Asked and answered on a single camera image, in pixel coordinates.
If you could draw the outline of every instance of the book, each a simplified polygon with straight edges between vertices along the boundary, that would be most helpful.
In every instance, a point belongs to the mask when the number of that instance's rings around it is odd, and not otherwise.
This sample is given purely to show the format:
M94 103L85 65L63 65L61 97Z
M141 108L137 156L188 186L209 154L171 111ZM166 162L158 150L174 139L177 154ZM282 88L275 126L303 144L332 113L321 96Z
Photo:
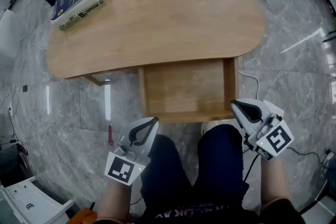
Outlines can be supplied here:
M97 4L102 5L104 0L56 0L54 7L54 15L51 19L51 23L58 28L61 28L66 23L84 10L93 11L93 8Z
M91 6L81 10L79 13L70 17L64 24L59 26L59 29L62 31L68 30L71 26L75 25L77 22L82 20L84 17L89 15L95 10L99 10L102 6L104 6L105 0L99 0L96 3L93 3Z

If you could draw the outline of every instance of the white cabinet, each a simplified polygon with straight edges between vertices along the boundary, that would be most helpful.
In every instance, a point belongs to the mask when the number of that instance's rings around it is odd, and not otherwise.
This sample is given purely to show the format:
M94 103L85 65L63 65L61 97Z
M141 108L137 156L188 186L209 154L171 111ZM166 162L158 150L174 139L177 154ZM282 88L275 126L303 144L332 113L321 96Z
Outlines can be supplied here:
M69 200L64 205L51 199L37 188L31 177L25 181L3 189L3 195L16 218L24 224L66 224L69 220L65 211L72 205Z

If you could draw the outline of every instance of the sleeve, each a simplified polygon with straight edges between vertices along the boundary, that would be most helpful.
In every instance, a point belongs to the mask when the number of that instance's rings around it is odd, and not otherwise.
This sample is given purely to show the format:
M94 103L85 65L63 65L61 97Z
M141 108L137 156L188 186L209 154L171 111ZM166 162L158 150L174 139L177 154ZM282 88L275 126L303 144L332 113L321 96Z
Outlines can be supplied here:
M288 199L273 202L260 214L261 223L297 223L305 224L301 215Z
M112 220L98 220L94 222L93 224L118 224Z

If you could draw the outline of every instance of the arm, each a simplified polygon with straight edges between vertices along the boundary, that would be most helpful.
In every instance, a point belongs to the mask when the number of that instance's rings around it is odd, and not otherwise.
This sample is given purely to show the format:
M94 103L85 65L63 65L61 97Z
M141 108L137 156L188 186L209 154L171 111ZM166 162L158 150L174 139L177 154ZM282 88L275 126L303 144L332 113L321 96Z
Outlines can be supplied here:
M113 220L124 224L128 218L131 201L131 186L110 180L100 201L97 220Z
M289 188L281 159L261 158L261 210L280 199L289 199Z

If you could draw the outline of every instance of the t-shirt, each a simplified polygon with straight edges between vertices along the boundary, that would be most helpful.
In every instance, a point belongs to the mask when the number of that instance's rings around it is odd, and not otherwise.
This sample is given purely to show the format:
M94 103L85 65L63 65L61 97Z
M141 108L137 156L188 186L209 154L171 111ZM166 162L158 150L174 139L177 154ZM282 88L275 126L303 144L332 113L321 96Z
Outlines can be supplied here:
M304 224L304 220L287 199L281 199L269 205L260 216L242 207L200 204L178 207L172 210L151 213L145 211L136 224L194 224L194 223L295 223ZM95 224L117 224L111 220L100 220Z

